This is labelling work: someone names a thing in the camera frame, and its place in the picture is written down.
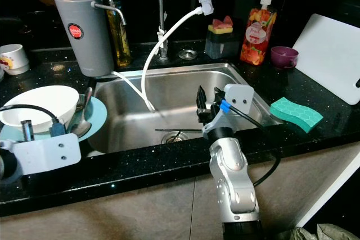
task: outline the sparkly black countertop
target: sparkly black countertop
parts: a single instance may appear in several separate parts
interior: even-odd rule
[[[134,61],[122,70],[140,70],[153,44],[132,46]],[[177,43],[181,48],[204,48],[203,42]],[[0,101],[45,85],[62,84],[84,93],[89,78],[81,74],[70,49],[37,50],[30,55],[31,70],[17,76],[6,75],[0,83]],[[157,61],[151,68],[214,63],[202,52],[198,60],[185,61],[174,56],[169,64]],[[292,123],[267,127],[282,157],[299,155],[360,140],[360,103],[348,105],[297,69],[276,70],[269,61],[254,67],[232,60],[240,75],[268,103],[286,97],[309,106],[323,120],[308,134]],[[236,133],[249,164],[273,160],[272,144],[259,129]],[[87,141],[80,143],[89,152]],[[64,205],[92,198],[189,178],[209,172],[209,143],[192,139],[83,158],[79,163],[54,171],[23,176],[0,186],[0,216]]]

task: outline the drain strainer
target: drain strainer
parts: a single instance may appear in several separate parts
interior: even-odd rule
[[[179,57],[184,60],[193,60],[197,57],[197,52],[194,50],[182,50],[179,52]]]
[[[162,144],[166,144],[166,143],[175,143],[175,142],[181,142],[181,141],[185,141],[188,140],[189,137],[182,132],[169,132],[167,133],[165,136],[163,136],[161,143]]]

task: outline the black cable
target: black cable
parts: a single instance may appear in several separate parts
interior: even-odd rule
[[[175,135],[175,137],[171,140],[171,143],[173,143],[175,141],[175,139],[180,135],[181,130],[179,130],[179,132]]]
[[[7,106],[3,106],[0,108],[0,112],[1,111],[7,111],[7,110],[11,110],[11,109],[19,109],[19,108],[25,108],[25,109],[34,109],[34,110],[38,110],[38,111],[42,111],[45,114],[49,115],[51,117],[51,120],[53,123],[59,123],[59,120],[57,119],[57,117],[49,110],[46,110],[43,107],[40,106],[36,106],[36,105],[29,105],[29,104],[14,104],[14,105],[7,105]]]
[[[238,110],[237,108],[233,107],[230,105],[230,110],[235,112],[236,114],[242,116],[243,118],[245,118],[246,120],[250,121],[251,123],[253,123],[255,126],[257,126],[269,139],[270,142],[271,141],[271,137],[268,135],[268,132],[266,129],[264,129],[264,127],[262,126],[262,124],[260,124],[259,122],[257,122],[256,120],[252,119],[250,116],[244,114],[242,111]],[[256,187],[257,185],[261,184],[262,182],[264,182],[278,167],[280,161],[281,161],[281,157],[279,152],[276,150],[275,152],[275,163],[272,165],[272,167],[270,168],[270,170],[264,174],[259,180],[254,182],[254,187]]]

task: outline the cup logo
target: cup logo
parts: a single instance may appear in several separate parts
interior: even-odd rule
[[[11,57],[1,56],[0,65],[2,65],[3,69],[5,70],[11,70],[12,67],[14,66],[13,59]]]
[[[84,36],[84,32],[77,24],[69,24],[67,26],[69,33],[74,39],[81,39]]]

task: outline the cooking oil bottle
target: cooking oil bottle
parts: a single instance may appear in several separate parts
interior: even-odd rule
[[[121,10],[120,0],[104,0],[105,5]],[[126,67],[131,62],[129,44],[127,41],[125,26],[120,16],[115,11],[106,11],[107,19],[112,37],[112,47],[114,49],[114,59],[117,67]]]

